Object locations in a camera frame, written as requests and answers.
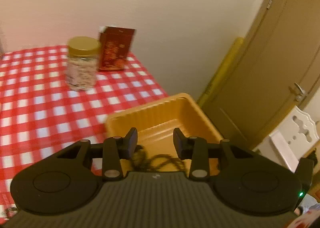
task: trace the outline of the gold lid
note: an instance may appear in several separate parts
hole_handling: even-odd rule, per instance
[[[76,36],[69,40],[68,49],[71,56],[92,56],[99,53],[100,42],[92,37]]]

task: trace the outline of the door hinge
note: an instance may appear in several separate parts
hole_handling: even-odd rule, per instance
[[[269,3],[268,3],[268,5],[267,5],[267,9],[269,9],[269,8],[270,8],[271,3],[272,3],[272,0],[269,0]]]

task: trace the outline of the orange plastic tray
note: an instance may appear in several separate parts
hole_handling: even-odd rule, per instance
[[[113,113],[105,125],[108,137],[124,137],[131,127],[137,128],[138,144],[145,147],[148,157],[157,154],[177,157],[172,139],[174,128],[180,128],[186,137],[203,137],[208,143],[219,143],[223,139],[191,96],[186,93]],[[121,161],[125,174],[131,170],[131,166],[127,160]],[[188,169],[190,160],[185,160],[185,164]],[[161,170],[176,171],[171,165]]]

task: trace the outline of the cardboard box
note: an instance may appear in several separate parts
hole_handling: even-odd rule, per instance
[[[124,69],[134,33],[135,29],[110,26],[100,33],[99,71]]]

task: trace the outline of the red checkered tablecloth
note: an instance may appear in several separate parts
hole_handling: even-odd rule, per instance
[[[167,96],[132,53],[124,71],[98,73],[94,88],[72,91],[66,57],[66,46],[55,46],[0,60],[0,216],[14,204],[16,173],[82,138],[103,142],[109,114]]]

